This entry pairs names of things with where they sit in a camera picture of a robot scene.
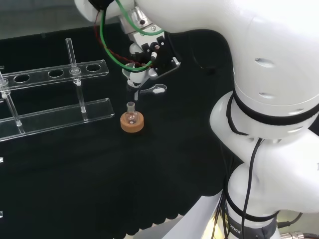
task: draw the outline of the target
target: green cable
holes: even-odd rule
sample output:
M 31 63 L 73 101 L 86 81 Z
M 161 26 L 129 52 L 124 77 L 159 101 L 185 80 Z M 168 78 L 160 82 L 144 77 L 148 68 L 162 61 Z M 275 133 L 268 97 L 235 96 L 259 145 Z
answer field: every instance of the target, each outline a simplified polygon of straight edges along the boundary
M 142 67 L 138 67 L 138 68 L 133 68 L 133 67 L 129 67 L 129 66 L 126 66 L 124 64 L 122 64 L 121 62 L 118 61 L 118 59 L 116 59 L 112 53 L 109 51 L 108 47 L 106 46 L 105 44 L 105 40 L 104 40 L 104 35 L 103 35 L 103 22 L 104 22 L 104 15 L 105 15 L 105 11 L 102 11 L 102 14 L 101 14 L 101 23 L 100 23 L 100 37 L 101 37 L 101 41 L 103 43 L 103 46 L 104 46 L 104 49 L 106 51 L 106 53 L 109 55 L 109 57 L 116 63 L 118 64 L 119 66 L 121 66 L 122 68 L 126 69 L 126 70 L 129 70 L 129 71 L 143 71 L 143 70 L 146 70 L 151 64 L 152 64 L 152 61 L 149 61 L 148 64 L 146 64 L 145 66 L 142 66 Z
M 156 35 L 159 35 L 161 33 L 164 32 L 164 30 L 160 30 L 160 31 L 157 31 L 157 32 L 146 32 L 146 31 L 143 31 L 141 29 L 139 29 L 137 26 L 135 26 L 135 24 L 132 22 L 132 20 L 130 19 L 128 13 L 125 11 L 123 5 L 121 4 L 121 2 L 119 0 L 115 0 L 117 2 L 117 4 L 119 5 L 119 8 L 122 12 L 122 14 L 124 15 L 126 21 L 129 22 L 129 24 L 131 25 L 132 28 L 135 29 L 135 31 L 139 32 L 140 34 L 143 34 L 143 35 L 146 35 L 146 36 L 156 36 Z

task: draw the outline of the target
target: black cable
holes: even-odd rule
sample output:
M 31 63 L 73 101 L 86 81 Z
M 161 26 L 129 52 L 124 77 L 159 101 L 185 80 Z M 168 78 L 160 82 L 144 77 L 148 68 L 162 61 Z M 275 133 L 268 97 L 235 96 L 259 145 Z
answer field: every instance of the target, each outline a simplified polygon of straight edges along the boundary
M 278 229 L 289 227 L 290 225 L 296 223 L 301 218 L 302 215 L 303 215 L 303 213 L 299 213 L 299 215 L 294 220 L 292 220 L 291 222 L 289 222 L 289 221 L 287 221 L 287 222 L 279 222 L 277 224 L 278 225 Z
M 226 182 L 228 182 L 228 180 L 230 178 L 230 172 L 231 172 L 231 168 L 232 168 L 233 157 L 232 157 L 232 161 L 230 162 L 229 167 L 228 167 L 222 143 L 220 143 L 219 146 L 220 146 L 220 151 L 221 151 L 221 155 L 222 155 L 222 158 L 223 158 L 225 171 L 226 171 Z M 226 196 L 225 196 L 224 191 L 222 192 L 221 197 L 222 197 L 221 213 L 222 213 L 222 220 L 223 220 L 222 222 L 223 222 L 223 227 L 224 227 L 224 235 L 225 235 L 225 239 L 228 239 L 228 236 L 230 234 L 230 225 L 229 225 L 229 221 L 228 221 L 228 233 L 227 233 L 226 220 L 225 220 L 225 210 L 228 210 L 228 209 L 227 209 L 227 202 L 226 202 Z
M 216 225 L 217 225 L 217 219 L 218 219 L 218 216 L 219 216 L 221 203 L 222 203 L 222 197 L 220 197 L 220 199 L 219 199 L 219 201 L 218 201 L 218 204 L 217 204 L 216 213 L 215 213 L 215 216 L 214 216 L 214 228 L 213 228 L 213 233 L 212 233 L 212 235 L 211 235 L 211 239 L 214 239 L 215 227 L 216 227 Z
M 304 233 L 304 238 L 319 239 L 319 235 L 313 233 Z
M 249 201 L 249 196 L 250 196 L 250 190 L 251 190 L 251 184 L 253 180 L 253 167 L 254 167 L 254 161 L 255 161 L 255 156 L 257 153 L 257 150 L 261 143 L 263 142 L 263 139 L 260 138 L 258 139 L 256 146 L 254 148 L 253 154 L 251 155 L 250 159 L 250 164 L 249 164 L 249 175 L 248 175 L 248 186 L 247 186 L 247 194 L 246 194 L 246 199 L 245 199 L 245 204 L 244 204 L 244 210 L 243 210 L 243 217 L 241 220 L 241 231 L 242 231 L 242 239 L 245 239 L 245 217 L 247 213 L 247 207 L 248 207 L 248 201 Z
M 296 223 L 301 218 L 302 215 L 303 215 L 303 213 L 299 213 L 299 215 L 294 220 L 292 220 L 290 223 L 291 224 Z

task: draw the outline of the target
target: metal connector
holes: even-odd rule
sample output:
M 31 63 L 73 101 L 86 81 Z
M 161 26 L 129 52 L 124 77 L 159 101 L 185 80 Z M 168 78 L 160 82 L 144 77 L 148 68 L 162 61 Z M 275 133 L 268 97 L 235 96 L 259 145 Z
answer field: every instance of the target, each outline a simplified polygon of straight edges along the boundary
M 304 239 L 302 232 L 285 233 L 280 235 L 281 239 Z

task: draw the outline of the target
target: wire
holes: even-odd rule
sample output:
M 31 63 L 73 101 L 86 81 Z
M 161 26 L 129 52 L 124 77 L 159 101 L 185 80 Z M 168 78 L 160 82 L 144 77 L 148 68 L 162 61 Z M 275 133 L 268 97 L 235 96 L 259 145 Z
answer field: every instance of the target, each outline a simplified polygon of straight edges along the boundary
M 104 40 L 104 33 L 103 33 L 103 26 L 104 26 L 104 22 L 105 22 L 105 12 L 106 10 L 102 11 L 102 16 L 101 16 L 101 23 L 100 23 L 100 38 L 103 44 L 103 47 L 106 51 L 106 53 L 109 55 L 109 57 L 116 63 L 118 64 L 120 67 L 122 67 L 123 69 L 130 71 L 130 72 L 142 72 L 145 71 L 149 68 L 149 66 L 153 63 L 152 61 L 149 61 L 145 66 L 142 67 L 138 67 L 138 68 L 133 68 L 133 67 L 128 67 L 124 64 L 122 64 L 120 61 L 118 61 L 118 59 L 116 59 L 112 53 L 110 52 L 110 50 L 108 49 L 105 40 Z
M 96 38 L 96 40 L 97 40 L 97 41 L 101 44 L 101 46 L 103 47 L 103 43 L 102 43 L 102 41 L 101 41 L 101 39 L 100 39 L 100 37 L 99 37 L 99 33 L 98 33 L 98 30 L 97 30 L 97 25 L 96 25 L 96 22 L 97 22 L 97 20 L 98 20 L 99 13 L 100 13 L 100 12 L 98 11 L 98 13 L 96 14 L 96 18 L 95 18 L 95 22 L 94 22 L 94 25 L 93 25 L 93 29 L 94 29 L 94 33 L 95 33 L 95 38 Z M 140 63 L 140 62 L 137 62 L 137 61 L 134 61 L 134 60 L 130 60 L 130 59 L 124 57 L 124 56 L 120 56 L 119 54 L 117 54 L 117 53 L 115 53 L 114 51 L 112 51 L 110 48 L 109 48 L 109 51 L 110 51 L 114 56 L 116 56 L 117 58 L 122 59 L 122 60 L 124 60 L 124 61 L 126 61 L 126 62 L 132 62 L 132 63 L 135 63 L 135 64 L 138 65 L 138 66 L 142 66 L 142 65 L 143 65 L 143 63 Z
M 312 233 L 304 233 L 304 238 L 319 239 L 319 235 Z
M 294 220 L 292 220 L 292 221 L 290 222 L 290 224 L 296 223 L 296 222 L 301 218 L 302 215 L 303 215 L 303 213 L 299 213 L 299 215 L 298 215 Z
M 241 220 L 241 231 L 242 231 L 242 239 L 245 239 L 245 217 L 246 217 L 246 213 L 247 213 L 247 207 L 248 207 L 248 201 L 249 201 L 249 196 L 250 196 L 250 190 L 251 190 L 251 184 L 252 184 L 252 180 L 253 180 L 253 167 L 254 167 L 254 161 L 255 161 L 255 156 L 257 153 L 257 150 L 259 148 L 259 146 L 261 145 L 261 143 L 263 142 L 263 139 L 260 138 L 258 139 L 256 146 L 254 148 L 253 154 L 251 155 L 251 159 L 250 159 L 250 165 L 249 165 L 249 175 L 248 175 L 248 186 L 247 186 L 247 194 L 246 194 L 246 199 L 245 199 L 245 204 L 244 204 L 244 210 L 243 210 L 243 217 Z
M 285 228 L 285 227 L 289 227 L 290 225 L 296 223 L 302 216 L 303 214 L 302 213 L 299 213 L 299 215 L 294 219 L 292 220 L 291 222 L 287 221 L 287 222 L 279 222 L 277 224 L 278 228 Z
M 156 31 L 156 32 L 146 32 L 146 31 L 143 31 L 143 30 L 139 29 L 132 22 L 132 20 L 130 19 L 128 13 L 125 11 L 124 7 L 122 6 L 121 2 L 119 0 L 115 0 L 115 1 L 117 2 L 117 4 L 118 4 L 122 14 L 124 15 L 126 21 L 128 21 L 128 23 L 131 25 L 132 28 L 135 29 L 135 31 L 139 32 L 140 34 L 146 35 L 146 36 L 156 36 L 156 35 L 159 35 L 159 34 L 164 32 L 164 30 L 160 30 L 160 31 Z

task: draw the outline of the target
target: gray floor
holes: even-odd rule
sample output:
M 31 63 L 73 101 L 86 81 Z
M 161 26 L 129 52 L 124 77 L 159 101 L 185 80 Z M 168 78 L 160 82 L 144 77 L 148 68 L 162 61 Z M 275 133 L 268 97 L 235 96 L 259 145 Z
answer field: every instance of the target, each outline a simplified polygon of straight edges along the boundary
M 92 26 L 75 6 L 0 12 L 0 39 Z

